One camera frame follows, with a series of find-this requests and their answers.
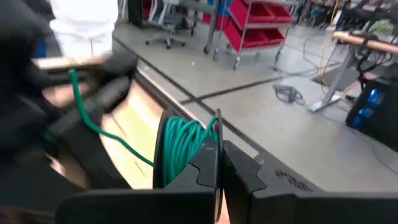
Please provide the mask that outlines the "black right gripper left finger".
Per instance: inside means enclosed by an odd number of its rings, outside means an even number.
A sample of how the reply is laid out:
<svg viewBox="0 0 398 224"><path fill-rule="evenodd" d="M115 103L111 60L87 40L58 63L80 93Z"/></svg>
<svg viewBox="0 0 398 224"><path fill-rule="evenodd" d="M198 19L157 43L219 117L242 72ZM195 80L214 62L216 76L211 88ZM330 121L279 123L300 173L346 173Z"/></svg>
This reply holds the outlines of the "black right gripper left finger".
<svg viewBox="0 0 398 224"><path fill-rule="evenodd" d="M64 201L55 224L215 224L218 145L206 139L171 183L150 190L88 190Z"/></svg>

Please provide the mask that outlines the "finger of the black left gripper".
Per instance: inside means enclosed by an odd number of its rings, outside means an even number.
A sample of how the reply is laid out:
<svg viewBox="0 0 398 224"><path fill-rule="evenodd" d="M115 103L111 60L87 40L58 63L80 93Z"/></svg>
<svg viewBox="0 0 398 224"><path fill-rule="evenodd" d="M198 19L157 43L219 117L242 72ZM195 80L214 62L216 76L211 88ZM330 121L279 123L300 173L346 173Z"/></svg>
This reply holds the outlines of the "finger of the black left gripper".
<svg viewBox="0 0 398 224"><path fill-rule="evenodd" d="M116 52L99 65L99 71L107 77L133 78L139 58L130 52Z"/></svg>
<svg viewBox="0 0 398 224"><path fill-rule="evenodd" d="M111 113L128 96L131 81L128 78L117 78L102 86L86 99L86 110Z"/></svg>

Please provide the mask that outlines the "grey wheeled desk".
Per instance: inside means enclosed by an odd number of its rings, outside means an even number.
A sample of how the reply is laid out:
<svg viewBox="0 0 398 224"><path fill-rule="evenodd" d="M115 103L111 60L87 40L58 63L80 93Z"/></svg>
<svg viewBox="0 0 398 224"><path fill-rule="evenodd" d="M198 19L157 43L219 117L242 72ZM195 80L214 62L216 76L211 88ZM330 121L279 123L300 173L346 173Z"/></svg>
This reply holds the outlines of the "grey wheeled desk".
<svg viewBox="0 0 398 224"><path fill-rule="evenodd" d="M199 12L209 14L211 16L210 23L208 24L208 38L206 41L206 45L203 48L203 53L205 55L208 55L210 53L213 37L216 32L216 20L218 17L219 8L218 3L220 0L212 1L212 4L207 4L207 0L180 0L180 6L189 10L193 10L193 15L186 16L186 18L190 21L193 21L194 27L197 26L198 22L201 22L198 17Z"/></svg>

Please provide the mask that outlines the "red slanted shelf bin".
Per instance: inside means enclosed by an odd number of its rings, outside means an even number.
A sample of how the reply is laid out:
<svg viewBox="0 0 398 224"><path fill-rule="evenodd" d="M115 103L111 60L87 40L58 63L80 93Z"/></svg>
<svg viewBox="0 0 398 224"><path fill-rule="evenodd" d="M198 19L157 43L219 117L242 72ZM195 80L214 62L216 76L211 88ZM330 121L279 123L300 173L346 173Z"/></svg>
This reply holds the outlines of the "red slanted shelf bin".
<svg viewBox="0 0 398 224"><path fill-rule="evenodd" d="M269 2L252 2L249 10L249 0L233 0L229 13L240 23L246 21L247 14L249 23L289 23L293 20L285 6Z"/></svg>
<svg viewBox="0 0 398 224"><path fill-rule="evenodd" d="M247 29L245 35L238 25L230 19L228 25L223 29L224 35L230 46L235 51L239 50L241 41L242 49L279 45L285 40L279 29Z"/></svg>

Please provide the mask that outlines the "long wooden edged desk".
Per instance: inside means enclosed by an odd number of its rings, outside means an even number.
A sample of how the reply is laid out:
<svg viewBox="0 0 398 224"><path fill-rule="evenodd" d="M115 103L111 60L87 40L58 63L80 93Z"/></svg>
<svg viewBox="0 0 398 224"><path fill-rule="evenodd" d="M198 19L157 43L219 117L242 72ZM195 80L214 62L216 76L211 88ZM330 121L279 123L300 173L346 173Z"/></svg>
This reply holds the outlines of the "long wooden edged desk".
<svg viewBox="0 0 398 224"><path fill-rule="evenodd" d="M383 42L381 40L371 40L364 37L359 37L358 35L349 34L348 32L334 32L332 39L340 40L348 45L356 45L359 47L365 47L369 50L381 51L382 53L390 53L393 55L398 55L398 45L390 44L388 42ZM347 81L344 78L345 71L349 69L353 63L354 57L348 53L343 60L343 63L337 69L333 81L328 86L328 91L325 97L308 107L308 110L312 113L320 111L337 101L340 101L342 96L336 95L336 91L343 90L343 82Z"/></svg>

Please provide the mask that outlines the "cluttered robot workbench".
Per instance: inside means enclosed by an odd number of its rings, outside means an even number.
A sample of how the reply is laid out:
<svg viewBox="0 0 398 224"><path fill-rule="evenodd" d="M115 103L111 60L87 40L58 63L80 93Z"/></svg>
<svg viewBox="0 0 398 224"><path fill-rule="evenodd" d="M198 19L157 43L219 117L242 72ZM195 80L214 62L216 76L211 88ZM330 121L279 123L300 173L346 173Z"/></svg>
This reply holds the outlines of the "cluttered robot workbench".
<svg viewBox="0 0 398 224"><path fill-rule="evenodd" d="M398 0L297 0L294 19L323 30L392 32L398 29Z"/></svg>

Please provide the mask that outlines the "black computer with blue lights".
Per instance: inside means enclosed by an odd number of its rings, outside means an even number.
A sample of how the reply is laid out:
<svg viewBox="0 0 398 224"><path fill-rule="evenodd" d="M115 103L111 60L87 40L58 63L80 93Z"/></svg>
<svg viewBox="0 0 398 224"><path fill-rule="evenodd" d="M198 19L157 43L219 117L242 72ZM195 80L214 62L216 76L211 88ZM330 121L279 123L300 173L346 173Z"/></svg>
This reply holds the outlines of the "black computer with blue lights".
<svg viewBox="0 0 398 224"><path fill-rule="evenodd" d="M345 123L398 152L398 81L368 81Z"/></svg>

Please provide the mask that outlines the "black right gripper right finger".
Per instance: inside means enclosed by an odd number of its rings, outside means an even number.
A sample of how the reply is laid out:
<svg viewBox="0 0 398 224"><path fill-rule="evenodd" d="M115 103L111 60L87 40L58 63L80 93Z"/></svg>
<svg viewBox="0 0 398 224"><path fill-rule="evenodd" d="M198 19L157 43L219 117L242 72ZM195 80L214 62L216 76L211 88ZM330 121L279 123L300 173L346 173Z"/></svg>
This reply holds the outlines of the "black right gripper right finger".
<svg viewBox="0 0 398 224"><path fill-rule="evenodd" d="M231 224L398 224L398 193L327 192L270 154L257 162L223 147Z"/></svg>

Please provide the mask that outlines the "grey office chair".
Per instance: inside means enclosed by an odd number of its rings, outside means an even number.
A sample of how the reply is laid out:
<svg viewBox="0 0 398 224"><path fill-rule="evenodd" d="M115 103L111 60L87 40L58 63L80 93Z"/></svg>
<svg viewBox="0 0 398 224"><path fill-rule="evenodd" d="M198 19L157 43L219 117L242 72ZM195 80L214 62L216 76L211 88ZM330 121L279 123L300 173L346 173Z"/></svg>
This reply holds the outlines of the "grey office chair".
<svg viewBox="0 0 398 224"><path fill-rule="evenodd" d="M183 9L179 9L183 0L151 0L151 7L147 23L162 30L162 32L153 33L145 44L150 45L151 42L162 41L166 45L166 49L171 49L174 42L178 42L182 47L186 46L186 40L179 37L177 27L180 26L186 15Z"/></svg>

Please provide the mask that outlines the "metal shelving rack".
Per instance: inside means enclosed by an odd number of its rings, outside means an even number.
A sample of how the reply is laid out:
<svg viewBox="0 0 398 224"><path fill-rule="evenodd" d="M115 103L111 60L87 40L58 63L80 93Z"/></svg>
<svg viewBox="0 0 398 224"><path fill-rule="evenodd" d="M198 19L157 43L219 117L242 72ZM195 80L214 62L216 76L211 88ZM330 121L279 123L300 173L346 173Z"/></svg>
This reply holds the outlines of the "metal shelving rack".
<svg viewBox="0 0 398 224"><path fill-rule="evenodd" d="M218 3L219 8L218 8L218 17L216 20L216 30L219 31L219 36L218 36L218 40L217 40L217 47L213 53L214 61L218 60L218 54L219 54L219 51L221 50L221 46L220 46L221 38L225 37L225 39L226 39L223 29L228 25L228 22L230 19L232 19L238 25L238 27L241 30L243 30L243 35L245 35L247 29L276 28L276 29L279 29L279 31L284 36L284 38L287 37L287 34L289 33L289 27L292 25L293 20L294 20L295 5L297 3L297 0L249 0L249 10L251 10L252 2L269 2L269 3L276 3L276 4L281 4L281 5L285 6L293 18L292 22L289 22L289 23L249 23L248 22L249 14L247 14L247 16L246 16L246 21L243 23L240 23L233 15L231 15L229 13L229 6L232 2L233 2L233 0L220 0ZM244 50L242 49L242 44L243 44L243 41L241 41L239 50L235 51L232 48L232 46L230 46L228 40L226 39L226 46L224 48L224 51L235 56L235 61L233 64L234 69L238 68L243 54L253 53L255 58L259 58L260 51L267 49L267 48L276 47L277 53L275 55L272 69L275 71L278 71L277 64L279 62L282 50L284 49L285 40L283 41L283 43L281 43L279 45L270 45L270 46L265 46L265 47L256 47L256 48L249 48L249 49L244 49Z"/></svg>

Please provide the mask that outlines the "black plastic wire spool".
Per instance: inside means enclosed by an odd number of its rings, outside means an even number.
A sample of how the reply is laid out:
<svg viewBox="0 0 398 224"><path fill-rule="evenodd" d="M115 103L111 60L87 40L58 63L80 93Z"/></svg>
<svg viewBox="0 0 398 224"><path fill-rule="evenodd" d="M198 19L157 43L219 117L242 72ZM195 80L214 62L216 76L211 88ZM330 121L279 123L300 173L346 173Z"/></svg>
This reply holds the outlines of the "black plastic wire spool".
<svg viewBox="0 0 398 224"><path fill-rule="evenodd" d="M222 121L212 117L206 127L198 120L183 119L170 110L162 113L155 144L153 165L153 188L171 183L188 165L206 139L218 145L218 190L217 222L220 218L223 190L221 188Z"/></svg>

